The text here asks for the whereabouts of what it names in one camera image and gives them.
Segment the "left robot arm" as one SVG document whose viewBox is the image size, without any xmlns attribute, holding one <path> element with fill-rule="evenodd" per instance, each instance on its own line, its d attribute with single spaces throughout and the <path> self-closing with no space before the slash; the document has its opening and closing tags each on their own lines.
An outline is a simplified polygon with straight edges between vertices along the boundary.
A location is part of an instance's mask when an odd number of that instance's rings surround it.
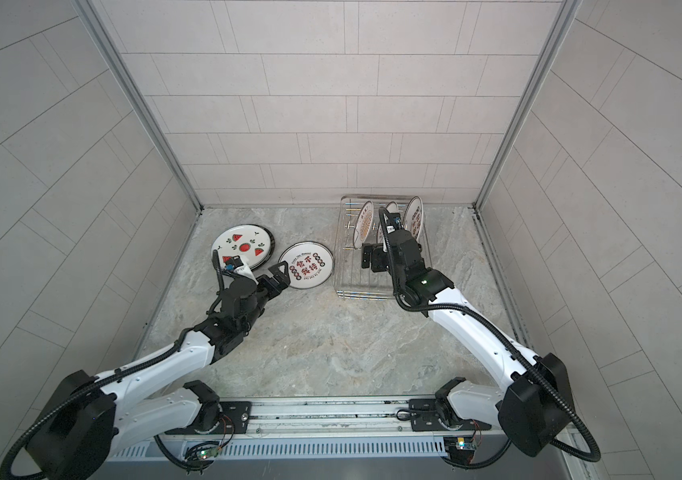
<svg viewBox="0 0 682 480">
<path fill-rule="evenodd" d="M 79 370 L 59 383 L 36 421 L 9 448 L 0 478 L 13 479 L 13 464 L 26 451 L 39 467 L 37 479 L 88 479 L 112 455 L 168 430 L 191 426 L 203 411 L 216 413 L 218 397 L 201 381 L 172 394 L 156 391 L 210 366 L 238 347 L 268 301 L 291 284 L 282 261 L 258 277 L 242 274 L 232 257 L 214 264 L 220 285 L 204 321 L 183 330 L 170 345 L 114 370 L 90 376 Z"/>
</svg>

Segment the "right circuit board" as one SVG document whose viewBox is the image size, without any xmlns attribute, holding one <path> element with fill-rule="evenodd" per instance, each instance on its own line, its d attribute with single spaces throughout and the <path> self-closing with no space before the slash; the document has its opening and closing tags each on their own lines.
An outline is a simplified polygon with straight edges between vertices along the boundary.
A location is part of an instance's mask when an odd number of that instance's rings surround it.
<svg viewBox="0 0 682 480">
<path fill-rule="evenodd" d="M 477 451 L 472 437 L 444 437 L 446 459 L 459 465 L 471 465 Z"/>
</svg>

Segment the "white red-pattern plate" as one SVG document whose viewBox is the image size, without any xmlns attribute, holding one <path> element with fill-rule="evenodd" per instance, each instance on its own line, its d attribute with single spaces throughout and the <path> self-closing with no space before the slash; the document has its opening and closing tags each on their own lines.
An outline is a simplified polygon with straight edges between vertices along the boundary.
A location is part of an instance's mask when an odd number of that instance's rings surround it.
<svg viewBox="0 0 682 480">
<path fill-rule="evenodd" d="M 396 214 L 399 212 L 399 206 L 396 202 L 391 201 L 391 202 L 386 204 L 385 210 L 387 211 L 387 214 L 384 215 L 384 222 L 379 224 L 379 227 L 377 230 L 376 240 L 380 244 L 384 243 L 384 232 L 385 232 L 387 226 L 390 224 L 390 217 L 392 214 Z"/>
</svg>

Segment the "red rimmed text plate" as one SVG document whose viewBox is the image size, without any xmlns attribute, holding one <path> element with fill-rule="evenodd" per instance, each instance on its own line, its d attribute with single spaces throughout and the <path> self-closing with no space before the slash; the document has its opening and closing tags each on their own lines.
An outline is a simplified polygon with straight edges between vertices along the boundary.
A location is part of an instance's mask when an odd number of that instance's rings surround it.
<svg viewBox="0 0 682 480">
<path fill-rule="evenodd" d="M 282 253 L 279 261 L 288 265 L 290 286 L 301 290 L 322 285 L 334 270 L 333 254 L 319 242 L 296 243 Z"/>
</svg>

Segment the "left circuit board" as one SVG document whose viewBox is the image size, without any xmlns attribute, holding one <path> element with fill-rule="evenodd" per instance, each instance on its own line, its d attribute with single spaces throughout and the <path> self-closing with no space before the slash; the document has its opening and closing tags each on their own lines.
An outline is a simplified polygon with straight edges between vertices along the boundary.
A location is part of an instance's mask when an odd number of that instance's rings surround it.
<svg viewBox="0 0 682 480">
<path fill-rule="evenodd" d="M 217 441 L 202 442 L 189 447 L 185 453 L 185 461 L 194 465 L 207 465 L 215 461 L 221 447 Z"/>
</svg>

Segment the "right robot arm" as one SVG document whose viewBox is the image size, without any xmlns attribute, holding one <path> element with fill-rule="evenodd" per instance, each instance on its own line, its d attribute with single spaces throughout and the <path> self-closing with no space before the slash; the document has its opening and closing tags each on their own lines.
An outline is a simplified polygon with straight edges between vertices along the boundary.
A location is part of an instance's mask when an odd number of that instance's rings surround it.
<svg viewBox="0 0 682 480">
<path fill-rule="evenodd" d="M 564 363 L 553 354 L 540 356 L 519 344 L 480 314 L 453 281 L 426 266 L 410 232 L 392 229 L 381 243 L 363 245 L 361 266 L 388 273 L 397 304 L 451 333 L 497 384 L 500 398 L 486 404 L 506 441 L 488 459 L 475 464 L 455 460 L 456 467 L 485 468 L 511 446 L 530 457 L 551 445 L 586 462 L 600 460 L 596 439 L 575 411 Z"/>
</svg>

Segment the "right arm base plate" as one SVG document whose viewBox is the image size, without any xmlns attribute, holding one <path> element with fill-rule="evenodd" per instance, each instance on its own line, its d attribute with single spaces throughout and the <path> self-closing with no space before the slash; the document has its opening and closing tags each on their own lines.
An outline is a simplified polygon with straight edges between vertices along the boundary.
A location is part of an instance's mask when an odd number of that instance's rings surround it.
<svg viewBox="0 0 682 480">
<path fill-rule="evenodd" d="M 478 420 L 459 418 L 446 400 L 436 398 L 410 399 L 406 408 L 397 411 L 396 417 L 409 423 L 415 432 L 489 431 L 492 428 Z"/>
</svg>

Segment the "aluminium mounting rail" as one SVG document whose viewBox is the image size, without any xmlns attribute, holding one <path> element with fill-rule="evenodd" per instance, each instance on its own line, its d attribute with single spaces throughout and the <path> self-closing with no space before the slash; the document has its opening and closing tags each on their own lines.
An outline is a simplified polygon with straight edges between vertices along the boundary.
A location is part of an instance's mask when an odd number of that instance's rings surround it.
<svg viewBox="0 0 682 480">
<path fill-rule="evenodd" d="M 474 419 L 500 429 L 490 418 L 487 401 L 500 398 L 499 390 L 457 382 L 424 398 L 446 400 L 461 419 Z M 390 433 L 402 422 L 407 431 L 411 425 L 400 421 L 396 413 L 410 399 L 371 398 L 305 398 L 262 399 L 253 404 L 245 434 L 330 435 L 351 431 L 361 436 L 376 432 Z M 206 385 L 191 383 L 165 397 L 145 400 L 136 406 L 118 407 L 111 395 L 85 399 L 56 420 L 54 431 L 78 446 L 100 447 L 109 454 L 132 446 L 166 431 L 189 426 L 203 406 L 216 407 L 222 401 Z"/>
</svg>

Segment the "circuit board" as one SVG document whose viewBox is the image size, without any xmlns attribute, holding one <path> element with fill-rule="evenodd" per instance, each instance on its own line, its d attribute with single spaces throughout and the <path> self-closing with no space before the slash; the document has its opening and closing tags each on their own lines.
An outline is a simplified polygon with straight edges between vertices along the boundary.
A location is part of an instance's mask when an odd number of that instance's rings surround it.
<svg viewBox="0 0 682 480">
<path fill-rule="evenodd" d="M 202 442 L 189 447 L 185 453 L 185 461 L 194 465 L 207 465 L 215 461 L 221 447 L 217 441 Z"/>
<path fill-rule="evenodd" d="M 459 465 L 471 465 L 477 451 L 472 437 L 444 437 L 446 459 Z"/>
</svg>

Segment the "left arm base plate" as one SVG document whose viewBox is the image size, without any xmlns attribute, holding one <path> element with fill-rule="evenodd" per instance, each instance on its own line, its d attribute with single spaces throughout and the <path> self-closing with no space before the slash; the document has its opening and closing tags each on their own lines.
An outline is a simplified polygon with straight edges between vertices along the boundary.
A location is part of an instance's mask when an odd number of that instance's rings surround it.
<svg viewBox="0 0 682 480">
<path fill-rule="evenodd" d="M 249 401 L 220 401 L 216 407 L 203 406 L 193 422 L 183 428 L 166 431 L 167 435 L 238 435 L 245 434 L 253 404 Z"/>
</svg>

